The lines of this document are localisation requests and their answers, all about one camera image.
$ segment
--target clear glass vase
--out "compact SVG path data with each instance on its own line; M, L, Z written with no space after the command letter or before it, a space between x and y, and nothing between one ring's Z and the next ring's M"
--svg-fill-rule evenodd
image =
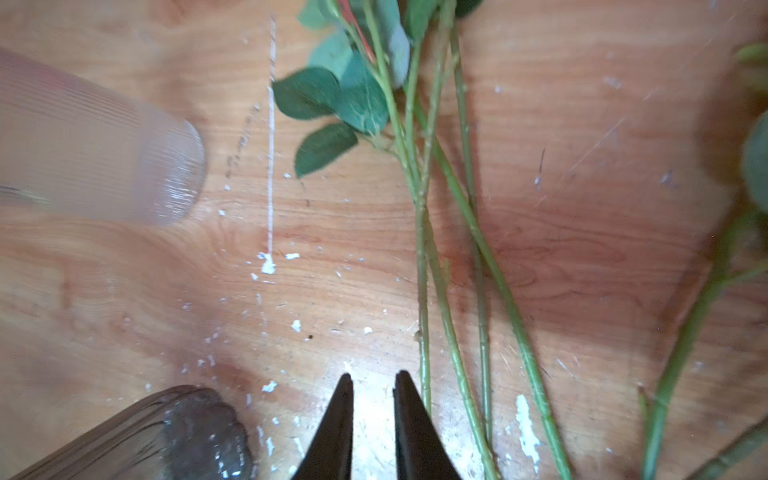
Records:
M256 478L248 435L212 389L178 386L142 399L11 480Z

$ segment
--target wooden table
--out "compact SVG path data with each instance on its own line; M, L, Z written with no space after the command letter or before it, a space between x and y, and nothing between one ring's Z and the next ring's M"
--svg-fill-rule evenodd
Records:
M349 371L355 478L394 478L391 388L397 371L418 366L414 219L396 162L363 145L288 178L319 122L278 114L277 271L272 283L250 276L267 242L270 15L280 77L320 38L295 20L301 6L0 2L0 46L188 118L209 162L199 203L169 228L0 210L0 476L147 392L200 383L237 407L262 478L288 478L300 462L294 439L310 443ZM660 373L737 196L737 151L755 112L730 53L759 37L766 14L748 0L487 0L462 24L482 226L579 478L638 475L637 384ZM457 160L449 88L445 97L439 136ZM468 237L440 182L431 202L476 381ZM738 286L714 306L671 405L659 478L684 477L768 410L767 286ZM505 478L534 478L515 423L515 398L532 397L492 298L494 447ZM435 424L462 475L481 478L437 316L432 331ZM272 380L274 392L262 392ZM555 478L548 449L539 452L540 478ZM767 452L728 478L765 478Z

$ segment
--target white paint line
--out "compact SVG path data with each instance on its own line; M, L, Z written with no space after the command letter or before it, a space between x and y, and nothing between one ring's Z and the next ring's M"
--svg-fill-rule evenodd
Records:
M268 158L270 161L269 170L266 174L266 253L264 266L261 271L272 270L274 273L274 263L272 263L272 235L274 229L275 208L272 196L272 184L275 176L275 91L272 89L272 83L275 81L277 61L277 25L275 15L270 13L270 84L266 87L270 94L270 145Z
M533 422L531 421L531 410L528 408L528 400L525 396L518 395L518 414L515 416L515 420L518 421L520 426L520 446L523 453L527 457L531 457L533 460L533 470L538 476L538 461L539 456L536 452L536 445L541 445L541 442L536 438L533 433Z

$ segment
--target green leaf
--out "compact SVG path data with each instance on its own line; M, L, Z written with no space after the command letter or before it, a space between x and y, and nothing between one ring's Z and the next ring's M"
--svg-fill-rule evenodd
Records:
M349 44L346 32L337 30L312 50L306 64L310 67L327 68L340 80L352 60L352 53L352 45Z
M481 3L482 3L482 0L457 0L456 1L456 18L464 18L468 16Z
M749 65L768 65L768 43L755 43L742 47L736 52L739 63Z
M411 0L408 2L402 23L406 28L406 33L413 41L420 41L424 38L427 27L429 27L429 19L435 13L438 2L439 0Z
M357 135L347 124L330 124L314 131L301 142L296 152L296 176L301 178L324 168L355 145Z
M339 83L341 95L333 109L339 118L364 134L378 134L389 120L386 97L359 52L353 52Z
M744 142L741 175L752 200L768 212L768 112L760 115Z
M325 28L333 21L326 0L306 0L306 5L296 16L301 25L312 30Z
M339 82L326 68L309 67L272 84L275 104L297 120L331 115L339 100Z
M357 18L368 43L373 45L366 14L362 9L362 0L349 0L349 7ZM408 75L411 45L406 31L400 25L400 8L397 0L374 0L373 13L379 23L379 35L389 56L389 77L392 80L392 87L400 88Z

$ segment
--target scratch mark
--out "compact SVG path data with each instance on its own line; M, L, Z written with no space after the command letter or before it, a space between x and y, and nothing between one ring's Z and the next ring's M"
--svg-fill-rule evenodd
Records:
M568 369L568 367L567 367L567 366L565 366L565 364L564 364L564 363L563 363L563 362L562 362L560 359L556 359L556 360L558 361L558 363L560 364L560 366L561 366L561 367L563 367L563 370L565 370L565 371L568 373L568 375L570 375L570 376L572 376L572 377L576 378L576 375L574 375L573 373L571 373L571 370L569 370L569 369Z
M576 167L578 167L578 166L579 166L579 164L580 164L581 162L583 162L584 160L586 160L586 159L587 159L587 157L589 157L589 156L590 156L590 154L591 154L593 151L595 151L595 149L596 149L596 148L600 147L600 144L602 144L602 143L605 141L605 139L606 139L606 138L610 137L610 136L611 136L611 134L612 134L612 133L614 133L614 132L616 131L616 129L617 129L617 128L619 128L619 126L620 126L621 124L623 124L623 123L624 123L624 121L625 121L625 120L627 120L627 117L622 117L622 118L621 118L621 120L619 120L619 121L618 121L618 122L617 122L617 123L616 123L616 124L615 124L615 125L614 125L614 126L613 126L613 127L612 127L612 128L611 128L611 129L610 129L610 130L609 130L609 131L608 131L608 132L607 132L607 133L606 133L606 134L605 134L605 135L604 135L604 136L601 138L601 139L600 139L600 140L598 140L598 141L597 141L597 142L596 142L594 145L592 145L592 148L590 148L590 149L587 151L587 153L586 153L586 154L584 154L584 156L583 156L583 157L581 157L581 158L579 159L579 161L578 161L578 162L576 162L576 163L574 164L574 166L573 166L573 167L571 167L570 169L568 169L568 173L573 173L573 171L576 169Z

